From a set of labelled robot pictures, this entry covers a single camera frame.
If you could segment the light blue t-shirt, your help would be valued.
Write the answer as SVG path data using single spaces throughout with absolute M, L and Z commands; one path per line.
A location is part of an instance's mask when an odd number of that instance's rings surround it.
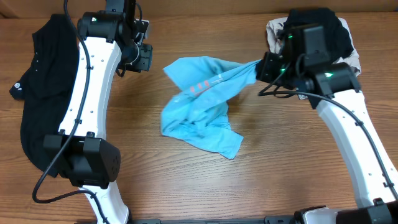
M 164 68 L 180 89 L 161 113 L 162 135 L 234 159 L 243 141 L 228 119 L 227 101 L 256 82 L 257 61 L 184 57 Z

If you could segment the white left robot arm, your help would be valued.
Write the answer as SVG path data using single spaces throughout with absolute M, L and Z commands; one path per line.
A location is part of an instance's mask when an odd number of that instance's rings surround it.
M 72 97 L 44 149 L 50 168 L 87 197 L 97 223 L 132 223 L 116 182 L 121 154 L 106 140 L 106 112 L 114 76 L 150 69 L 149 21 L 137 2 L 108 0 L 102 11 L 84 13 L 73 30 L 80 59 Z

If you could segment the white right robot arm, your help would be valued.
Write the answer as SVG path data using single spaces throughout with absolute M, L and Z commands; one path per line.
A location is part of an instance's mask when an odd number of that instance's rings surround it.
M 265 223 L 397 223 L 397 169 L 392 164 L 366 109 L 361 86 L 345 63 L 332 64 L 326 52 L 266 52 L 256 78 L 284 87 L 281 98 L 306 96 L 327 125 L 349 171 L 357 207 L 304 208 Z

